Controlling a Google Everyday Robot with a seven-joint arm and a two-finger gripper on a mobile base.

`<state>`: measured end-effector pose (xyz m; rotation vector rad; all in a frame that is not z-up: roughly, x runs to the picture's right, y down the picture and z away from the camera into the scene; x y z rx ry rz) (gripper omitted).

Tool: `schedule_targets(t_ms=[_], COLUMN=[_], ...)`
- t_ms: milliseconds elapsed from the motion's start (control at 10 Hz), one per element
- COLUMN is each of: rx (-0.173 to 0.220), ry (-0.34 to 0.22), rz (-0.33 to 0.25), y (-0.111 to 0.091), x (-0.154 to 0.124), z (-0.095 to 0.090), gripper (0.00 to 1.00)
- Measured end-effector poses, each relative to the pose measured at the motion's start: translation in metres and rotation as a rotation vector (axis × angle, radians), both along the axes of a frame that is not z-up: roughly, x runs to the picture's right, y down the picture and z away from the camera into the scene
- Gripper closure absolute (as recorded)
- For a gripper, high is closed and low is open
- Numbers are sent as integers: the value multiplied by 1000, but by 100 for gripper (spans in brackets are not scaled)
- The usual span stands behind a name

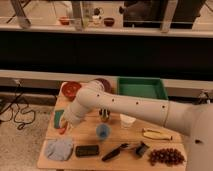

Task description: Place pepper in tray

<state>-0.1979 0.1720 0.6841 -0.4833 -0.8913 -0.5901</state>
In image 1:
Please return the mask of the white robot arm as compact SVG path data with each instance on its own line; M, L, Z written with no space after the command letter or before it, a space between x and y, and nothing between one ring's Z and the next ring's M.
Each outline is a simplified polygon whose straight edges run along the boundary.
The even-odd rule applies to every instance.
M213 171L213 103L193 105L169 100L116 95L107 92L105 79L81 87L68 104L64 118L80 124L94 108L126 114L190 137L186 171Z

